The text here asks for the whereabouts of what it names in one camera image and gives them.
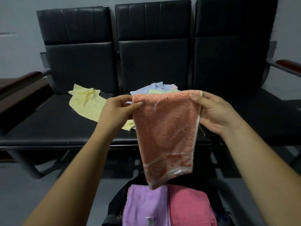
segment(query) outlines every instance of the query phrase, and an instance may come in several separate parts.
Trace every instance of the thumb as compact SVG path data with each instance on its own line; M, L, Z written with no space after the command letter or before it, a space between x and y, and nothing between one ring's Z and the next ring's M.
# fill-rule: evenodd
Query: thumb
M143 105L143 102L131 103L129 106L124 107L127 115L131 115L136 109L140 108Z
M216 102L207 99L205 97L202 97L200 95L196 95L196 94L190 94L189 97L196 103L200 104L201 106L203 106L206 109L210 109L213 108L216 105Z

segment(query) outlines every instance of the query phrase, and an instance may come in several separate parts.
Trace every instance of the left hand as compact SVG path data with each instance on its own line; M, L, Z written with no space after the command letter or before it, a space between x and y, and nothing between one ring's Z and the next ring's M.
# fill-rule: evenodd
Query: left hand
M131 102L132 98L133 96L131 95L120 95L107 99L94 132L108 134L114 138L133 111L143 104L143 102L126 103Z

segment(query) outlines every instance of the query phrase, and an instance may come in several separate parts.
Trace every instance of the orange towel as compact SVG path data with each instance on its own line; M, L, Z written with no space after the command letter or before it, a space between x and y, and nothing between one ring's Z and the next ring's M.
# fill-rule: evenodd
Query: orange towel
M202 95L199 90L133 95L134 103L144 102L133 119L151 190L192 172L201 106L189 98L190 93Z

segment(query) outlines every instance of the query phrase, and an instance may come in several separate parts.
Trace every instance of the chair seat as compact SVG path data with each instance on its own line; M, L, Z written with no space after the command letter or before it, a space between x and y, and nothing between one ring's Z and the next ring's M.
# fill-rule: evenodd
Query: chair seat
M101 94L104 98L113 93ZM0 138L0 149L82 147L92 135L96 122L78 115L69 106L71 95L53 95L35 113ZM197 144L210 142L200 131ZM137 145L136 131L120 130L111 146Z
M270 145L301 145L301 112L264 89L248 93L210 91L228 101Z

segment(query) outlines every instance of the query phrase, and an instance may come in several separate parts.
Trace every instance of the hand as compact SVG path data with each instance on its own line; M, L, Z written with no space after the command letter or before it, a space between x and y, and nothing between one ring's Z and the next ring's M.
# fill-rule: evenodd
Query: hand
M203 96L191 94L190 98L203 107L200 123L221 137L245 123L233 107L221 97L203 91Z
M123 127L129 116L141 107L143 102L126 103L132 101L131 95L120 95L114 98L107 99L104 105L98 124L96 126L96 133L108 134L114 138L117 132Z

